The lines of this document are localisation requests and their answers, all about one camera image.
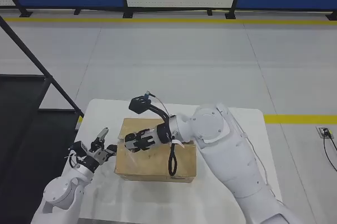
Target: white wall panel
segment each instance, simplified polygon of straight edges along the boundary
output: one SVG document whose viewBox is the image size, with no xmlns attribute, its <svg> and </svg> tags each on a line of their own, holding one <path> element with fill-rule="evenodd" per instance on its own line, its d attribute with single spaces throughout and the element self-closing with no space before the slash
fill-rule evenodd
<svg viewBox="0 0 337 224">
<path fill-rule="evenodd" d="M 128 0 L 130 7 L 217 7 L 230 8 L 233 0 Z"/>
<path fill-rule="evenodd" d="M 12 0 L 0 0 L 0 6 L 14 6 Z"/>
</svg>

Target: white cable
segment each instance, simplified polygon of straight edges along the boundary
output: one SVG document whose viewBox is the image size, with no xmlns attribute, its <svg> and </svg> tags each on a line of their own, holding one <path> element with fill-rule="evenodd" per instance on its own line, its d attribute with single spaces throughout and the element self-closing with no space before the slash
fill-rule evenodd
<svg viewBox="0 0 337 224">
<path fill-rule="evenodd" d="M 234 118 L 236 124 L 238 125 L 238 127 L 241 129 L 241 132 L 245 133 L 245 131 L 243 130 L 243 128 L 241 127 L 241 125 L 239 124 L 239 122 L 236 120 L 236 118 L 235 118 L 234 116 L 233 116 L 233 118 Z M 254 146 L 253 146 L 253 144 L 252 144 L 252 142 L 250 141 L 250 139 L 249 139 L 248 136 L 247 136 L 247 140 L 248 140 L 249 144 L 251 144 L 252 150 L 253 150 L 255 156 L 258 158 L 259 162 L 261 163 L 261 165 L 262 165 L 262 167 L 263 167 L 263 170 L 264 170 L 264 176 L 265 176 L 265 183 L 266 183 L 266 185 L 270 186 L 269 181 L 268 181 L 268 173 L 267 173 L 267 170 L 265 169 L 265 166 L 264 166 L 262 160 L 261 160 L 260 157 L 258 156 L 258 154 L 257 154 L 256 150 L 254 149 Z"/>
<path fill-rule="evenodd" d="M 155 96 L 155 98 L 156 98 L 156 100 L 158 100 L 162 104 L 163 108 L 165 108 L 165 111 L 167 112 L 167 115 L 170 116 L 170 114 L 167 111 L 167 109 L 166 109 L 165 105 L 163 104 L 163 102 L 158 97 Z"/>
</svg>

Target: blue wall panel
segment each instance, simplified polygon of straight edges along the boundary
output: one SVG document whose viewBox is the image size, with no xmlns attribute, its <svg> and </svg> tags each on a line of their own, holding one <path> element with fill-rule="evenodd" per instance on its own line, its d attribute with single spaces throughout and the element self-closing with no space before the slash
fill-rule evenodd
<svg viewBox="0 0 337 224">
<path fill-rule="evenodd" d="M 19 0 L 23 6 L 122 7 L 124 0 Z"/>
<path fill-rule="evenodd" d="M 238 0 L 239 8 L 337 9 L 337 0 Z"/>
</svg>

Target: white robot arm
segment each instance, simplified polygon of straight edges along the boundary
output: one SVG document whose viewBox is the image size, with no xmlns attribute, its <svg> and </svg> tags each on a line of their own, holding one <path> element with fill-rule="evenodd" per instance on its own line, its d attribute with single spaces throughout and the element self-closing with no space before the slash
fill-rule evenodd
<svg viewBox="0 0 337 224">
<path fill-rule="evenodd" d="M 104 148 L 104 138 L 108 131 L 104 128 L 91 143 L 89 150 L 81 141 L 74 143 L 70 150 L 75 153 L 69 158 L 72 168 L 45 187 L 32 224 L 76 224 L 78 222 L 85 186 L 91 182 L 98 166 L 106 162 L 109 157 L 116 155 L 116 145 L 111 144 L 107 149 Z M 76 158 L 74 165 L 71 161 L 72 156 Z"/>
<path fill-rule="evenodd" d="M 129 108 L 136 113 L 151 110 L 150 105 L 142 109 L 146 102 L 151 102 L 148 95 L 151 94 L 134 98 Z M 173 139 L 194 140 L 212 173 L 236 198 L 248 224 L 301 223 L 273 196 L 259 172 L 246 133 L 227 107 L 222 104 L 200 106 L 191 118 L 176 115 L 164 121 L 154 129 L 127 135 L 126 148 L 137 152 Z"/>
</svg>

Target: black panel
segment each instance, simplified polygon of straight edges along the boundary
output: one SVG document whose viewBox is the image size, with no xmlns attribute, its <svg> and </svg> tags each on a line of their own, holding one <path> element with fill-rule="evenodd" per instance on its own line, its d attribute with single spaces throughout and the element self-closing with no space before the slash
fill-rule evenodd
<svg viewBox="0 0 337 224">
<path fill-rule="evenodd" d="M 0 167 L 43 83 L 44 76 L 0 75 Z"/>
<path fill-rule="evenodd" d="M 30 223 L 45 186 L 60 176 L 74 142 L 74 110 L 39 110 L 0 195 L 1 223 Z"/>
</svg>

